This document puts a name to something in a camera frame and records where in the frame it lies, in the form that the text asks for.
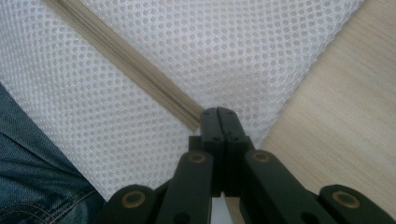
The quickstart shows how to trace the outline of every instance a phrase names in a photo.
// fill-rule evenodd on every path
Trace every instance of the white mesh fabric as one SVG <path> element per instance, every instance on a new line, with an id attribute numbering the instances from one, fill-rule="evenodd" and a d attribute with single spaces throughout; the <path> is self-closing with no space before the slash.
<path id="1" fill-rule="evenodd" d="M 204 108 L 256 145 L 362 0 L 82 1 Z M 0 81 L 108 199 L 157 187 L 191 132 L 39 0 L 0 3 Z"/>

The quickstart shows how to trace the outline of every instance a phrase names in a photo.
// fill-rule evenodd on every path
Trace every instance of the metal rivet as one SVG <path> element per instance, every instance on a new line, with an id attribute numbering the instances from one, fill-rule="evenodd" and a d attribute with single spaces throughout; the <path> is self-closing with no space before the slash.
<path id="1" fill-rule="evenodd" d="M 270 156 L 263 152 L 256 152 L 253 154 L 253 160 L 259 162 L 268 162 L 270 160 Z"/>
<path id="2" fill-rule="evenodd" d="M 334 192 L 332 198 L 347 208 L 359 208 L 361 206 L 361 202 L 358 198 L 341 190 Z"/>
<path id="3" fill-rule="evenodd" d="M 139 190 L 130 191 L 122 196 L 121 204 L 126 208 L 136 208 L 146 200 L 146 194 Z"/>
<path id="4" fill-rule="evenodd" d="M 201 163 L 206 161 L 206 156 L 204 156 L 203 154 L 191 154 L 189 156 L 189 161 L 195 162 L 195 163 Z"/>

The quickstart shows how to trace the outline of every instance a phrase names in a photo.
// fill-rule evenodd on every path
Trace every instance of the jeans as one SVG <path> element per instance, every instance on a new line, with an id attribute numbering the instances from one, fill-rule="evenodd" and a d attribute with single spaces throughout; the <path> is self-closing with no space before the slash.
<path id="1" fill-rule="evenodd" d="M 0 223 L 93 223 L 104 204 L 0 84 Z"/>

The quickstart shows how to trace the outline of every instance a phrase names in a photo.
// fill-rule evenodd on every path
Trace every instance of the wood grain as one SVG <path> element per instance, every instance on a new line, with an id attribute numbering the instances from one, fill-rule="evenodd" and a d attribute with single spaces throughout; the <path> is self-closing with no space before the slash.
<path id="1" fill-rule="evenodd" d="M 396 1 L 369 0 L 319 57 L 262 149 L 309 190 L 342 184 L 396 218 Z M 237 200 L 229 199 L 234 223 Z"/>

